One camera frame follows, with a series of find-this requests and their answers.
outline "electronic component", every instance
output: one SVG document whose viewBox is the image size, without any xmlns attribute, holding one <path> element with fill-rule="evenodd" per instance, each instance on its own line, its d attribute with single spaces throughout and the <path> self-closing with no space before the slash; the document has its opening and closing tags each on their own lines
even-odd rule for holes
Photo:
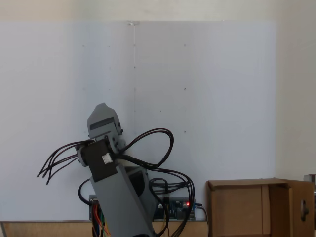
<svg viewBox="0 0 316 237">
<path fill-rule="evenodd" d="M 170 197 L 169 202 L 166 203 L 168 206 L 169 212 L 169 221 L 179 221 L 185 218 L 186 213 L 189 211 L 190 203 L 188 202 L 188 198 L 180 198 L 180 197 Z M 195 221 L 195 205 L 189 215 L 189 221 Z M 163 221 L 164 220 L 164 210 L 159 207 L 156 207 L 156 211 L 154 214 L 154 221 Z"/>
</svg>

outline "box flap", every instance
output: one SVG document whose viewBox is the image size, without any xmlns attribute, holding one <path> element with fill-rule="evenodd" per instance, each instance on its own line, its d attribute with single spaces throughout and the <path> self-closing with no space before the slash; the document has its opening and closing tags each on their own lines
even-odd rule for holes
<svg viewBox="0 0 316 237">
<path fill-rule="evenodd" d="M 242 186 L 242 185 L 265 185 L 265 184 L 287 184 L 285 180 L 271 179 L 239 179 L 239 180 L 210 180 L 208 185 L 212 190 L 223 186 Z"/>
<path fill-rule="evenodd" d="M 293 192 L 294 237 L 314 237 L 314 183 L 285 181 Z"/>
<path fill-rule="evenodd" d="M 271 185 L 269 192 L 271 237 L 293 237 L 292 189 Z"/>
</svg>

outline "wire bundle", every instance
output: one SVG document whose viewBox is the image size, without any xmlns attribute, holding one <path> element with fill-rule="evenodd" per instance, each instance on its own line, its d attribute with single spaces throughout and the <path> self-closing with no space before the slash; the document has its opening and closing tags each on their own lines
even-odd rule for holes
<svg viewBox="0 0 316 237">
<path fill-rule="evenodd" d="M 128 148 L 133 146 L 139 140 L 143 139 L 144 137 L 147 137 L 148 135 L 154 134 L 154 133 L 167 134 L 169 139 L 170 139 L 169 149 L 168 149 L 166 155 L 161 159 L 161 161 L 159 163 L 157 163 L 157 164 L 148 163 L 148 162 L 136 159 L 134 157 L 122 154 L 124 151 L 126 151 Z M 122 149 L 120 151 L 119 155 L 113 154 L 113 156 L 115 158 L 127 160 L 129 162 L 132 162 L 132 163 L 134 163 L 136 165 L 139 165 L 139 166 L 141 166 L 141 167 L 143 167 L 145 169 L 151 170 L 151 171 L 170 174 L 170 175 L 173 175 L 173 176 L 175 176 L 175 177 L 177 177 L 177 178 L 182 180 L 181 183 L 173 183 L 173 184 L 170 184 L 170 185 L 167 183 L 167 181 L 165 181 L 164 179 L 161 179 L 161 178 L 156 178 L 156 179 L 151 180 L 151 182 L 149 182 L 150 191 L 152 192 L 153 196 L 157 199 L 157 201 L 163 206 L 163 209 L 164 209 L 164 212 L 165 212 L 165 218 L 166 218 L 166 225 L 162 229 L 162 231 L 157 233 L 158 237 L 161 236 L 164 233 L 164 231 L 168 228 L 169 215 L 168 215 L 168 210 L 167 210 L 166 205 L 157 196 L 157 194 L 164 194 L 164 193 L 174 192 L 174 191 L 178 190 L 179 188 L 184 188 L 184 187 L 186 187 L 188 189 L 188 193 L 189 193 L 189 208 L 188 208 L 188 211 L 186 213 L 185 219 L 183 220 L 181 225 L 177 228 L 177 230 L 171 235 L 171 237 L 178 237 L 181 234 L 181 232 L 183 231 L 183 229 L 184 229 L 184 227 L 185 227 L 185 225 L 186 225 L 186 223 L 188 221 L 190 212 L 191 212 L 193 204 L 194 204 L 194 198 L 195 198 L 194 184 L 193 184 L 193 181 L 191 180 L 191 178 L 189 176 L 187 176 L 186 174 L 183 174 L 181 172 L 175 171 L 175 170 L 160 168 L 160 166 L 169 157 L 169 155 L 171 153 L 171 150 L 172 150 L 172 147 L 173 147 L 173 143 L 174 143 L 174 137 L 173 137 L 173 134 L 172 134 L 171 131 L 169 131 L 168 129 L 165 129 L 165 128 L 156 128 L 156 129 L 149 130 L 149 131 L 139 135 L 138 137 L 136 137 L 130 144 L 128 144 L 124 149 Z M 164 184 L 155 184 L 155 181 L 157 181 L 157 180 L 163 181 Z M 164 190 L 155 192 L 153 190 L 153 187 L 156 187 L 156 186 L 160 186 L 160 187 L 164 188 Z"/>
<path fill-rule="evenodd" d="M 56 161 L 56 159 L 58 157 L 60 157 L 60 155 L 62 155 L 64 152 L 66 152 L 67 150 L 74 148 L 76 146 L 80 146 L 80 145 L 87 145 L 88 143 L 90 143 L 92 141 L 90 140 L 86 140 L 86 141 L 80 141 L 80 142 L 73 142 L 73 143 L 69 143 L 66 144 L 60 148 L 58 148 L 57 150 L 55 150 L 47 159 L 47 161 L 45 162 L 44 166 L 42 167 L 42 169 L 40 170 L 39 174 L 37 175 L 37 177 L 39 177 L 41 174 L 43 174 L 43 178 L 46 176 L 46 174 L 48 173 L 48 180 L 46 182 L 46 184 L 49 183 L 50 179 L 61 169 L 65 168 L 66 166 L 70 165 L 72 162 L 74 162 L 75 160 L 78 159 L 78 155 L 74 154 L 72 156 L 68 156 L 66 158 L 63 158 L 59 161 Z M 69 163 L 67 163 L 66 165 L 62 166 L 61 168 L 59 168 L 58 170 L 56 170 L 53 174 L 52 174 L 52 169 L 53 167 L 62 164 L 66 161 L 69 161 Z"/>
<path fill-rule="evenodd" d="M 99 204 L 94 204 L 91 207 L 91 222 L 93 237 L 99 237 L 100 232 L 101 237 L 111 237 L 111 234 L 108 229 L 108 224 L 104 218 L 103 212 Z"/>
</svg>

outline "cardboard box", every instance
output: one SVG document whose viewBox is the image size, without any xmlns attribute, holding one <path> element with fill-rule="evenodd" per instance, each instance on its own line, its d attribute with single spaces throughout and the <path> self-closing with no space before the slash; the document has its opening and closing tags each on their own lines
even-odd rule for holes
<svg viewBox="0 0 316 237">
<path fill-rule="evenodd" d="M 313 237 L 314 184 L 281 179 L 207 182 L 209 237 Z"/>
</svg>

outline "black cable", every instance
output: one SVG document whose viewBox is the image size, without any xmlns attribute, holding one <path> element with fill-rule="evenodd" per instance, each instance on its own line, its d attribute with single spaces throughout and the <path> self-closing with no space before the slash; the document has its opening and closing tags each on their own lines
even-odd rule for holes
<svg viewBox="0 0 316 237">
<path fill-rule="evenodd" d="M 205 210 L 205 208 L 202 205 L 197 205 L 196 209 L 201 209 L 204 211 L 205 213 L 205 217 L 206 217 L 206 221 L 207 221 L 207 236 L 209 236 L 209 223 L 208 223 L 208 216 L 207 216 L 207 212 Z"/>
<path fill-rule="evenodd" d="M 51 166 L 47 167 L 46 169 L 44 169 L 40 174 L 42 174 L 42 173 L 45 172 L 45 173 L 43 174 L 43 178 L 44 178 L 45 175 L 47 174 L 46 171 L 48 171 L 49 169 L 52 169 L 53 167 L 55 167 L 55 166 L 57 166 L 57 165 L 59 165 L 59 164 L 61 164 L 61 163 L 63 163 L 63 162 L 66 162 L 66 161 L 68 161 L 68 160 L 70 160 L 70 159 L 72 159 L 72 158 L 75 158 L 75 157 L 77 157 L 77 154 L 72 155 L 72 156 L 69 156 L 69 157 L 66 157 L 66 158 L 63 158 L 63 159 L 57 161 L 56 163 L 54 163 L 53 165 L 51 165 Z"/>
<path fill-rule="evenodd" d="M 154 187 L 153 184 L 154 184 L 155 181 L 157 181 L 157 180 L 164 181 L 164 183 L 165 183 L 164 191 L 165 191 L 166 193 L 168 193 L 168 191 L 169 191 L 168 182 L 167 182 L 165 179 L 162 179 L 162 178 L 154 178 L 154 179 L 151 179 L 151 180 L 150 180 L 151 186 Z"/>
<path fill-rule="evenodd" d="M 83 202 L 83 203 L 85 203 L 85 204 L 87 204 L 87 205 L 89 205 L 89 206 L 92 206 L 92 202 L 91 201 L 88 201 L 88 200 L 86 200 L 86 199 L 84 199 L 84 197 L 82 196 L 82 194 L 81 194 L 81 188 L 83 187 L 83 185 L 86 183 L 86 182 L 88 182 L 90 179 L 87 179 L 87 180 L 85 180 L 82 184 L 80 184 L 80 186 L 79 186 L 79 188 L 78 188 L 78 197 L 79 197 L 79 199 Z"/>
<path fill-rule="evenodd" d="M 41 172 L 43 171 L 43 169 L 45 168 L 46 164 L 48 163 L 48 161 L 54 157 L 61 149 L 65 148 L 65 147 L 68 147 L 68 146 L 71 146 L 71 145 L 74 145 L 74 144 L 80 144 L 80 143 L 83 143 L 83 142 L 86 142 L 86 141 L 80 141 L 80 142 L 72 142 L 72 143 L 69 143 L 69 144 L 66 144 L 60 148 L 58 148 L 57 150 L 55 150 L 50 156 L 49 158 L 47 159 L 47 161 L 45 162 L 45 164 L 43 165 L 43 168 L 40 170 L 39 174 L 37 177 L 40 176 Z"/>
<path fill-rule="evenodd" d="M 167 153 L 165 154 L 165 156 L 161 159 L 161 161 L 157 164 L 151 164 L 148 162 L 144 162 L 142 161 L 144 164 L 148 165 L 148 166 L 152 166 L 152 167 L 159 167 L 161 166 L 169 157 L 172 147 L 173 147 L 173 143 L 174 143 L 174 138 L 173 138 L 173 134 L 171 131 L 169 131 L 168 129 L 165 128 L 155 128 L 152 130 L 149 130 L 147 132 L 144 132 L 143 134 L 139 135 L 138 137 L 136 137 L 131 143 L 129 143 L 126 147 L 124 147 L 123 149 L 120 150 L 120 154 L 122 154 L 123 152 L 125 152 L 127 149 L 129 149 L 131 146 L 133 146 L 136 142 L 138 142 L 139 140 L 143 139 L 144 137 L 147 137 L 151 134 L 154 133 L 165 133 L 168 135 L 169 139 L 170 139 L 170 146 L 169 149 L 167 151 Z"/>
<path fill-rule="evenodd" d="M 50 162 L 49 162 L 49 166 L 50 166 L 50 165 L 54 165 L 55 160 L 56 160 L 61 154 L 63 154 L 65 151 L 67 151 L 67 150 L 69 150 L 69 149 L 71 149 L 71 148 L 73 148 L 73 147 L 76 147 L 76 146 L 77 146 L 77 145 L 69 146 L 69 147 L 65 148 L 64 150 L 62 150 L 55 158 L 52 157 L 51 160 L 50 160 Z M 51 177 L 52 177 L 51 171 L 52 171 L 52 169 L 49 170 L 48 181 L 47 181 L 46 184 L 49 183 L 49 180 L 50 180 Z"/>
<path fill-rule="evenodd" d="M 77 160 L 78 158 L 73 159 L 71 162 L 69 162 L 68 164 L 64 165 L 63 167 L 57 169 L 49 178 L 48 181 L 46 182 L 46 184 L 49 183 L 49 181 L 51 180 L 51 178 L 60 170 L 62 170 L 63 168 L 65 168 L 66 166 L 70 165 L 72 162 L 74 162 L 75 160 Z"/>
<path fill-rule="evenodd" d="M 166 225 L 164 226 L 164 228 L 162 229 L 162 231 L 160 231 L 159 233 L 156 234 L 156 236 L 159 237 L 159 236 L 161 236 L 161 235 L 164 233 L 164 231 L 165 231 L 165 230 L 167 229 L 167 227 L 168 227 L 168 224 L 169 224 L 169 212 L 168 212 L 168 209 L 167 209 L 166 205 L 164 204 L 164 202 L 155 194 L 151 182 L 149 182 L 149 190 L 150 190 L 150 192 L 153 194 L 153 196 L 155 197 L 155 199 L 162 205 L 163 210 L 164 210 L 164 213 L 165 213 L 165 215 L 166 215 Z"/>
</svg>

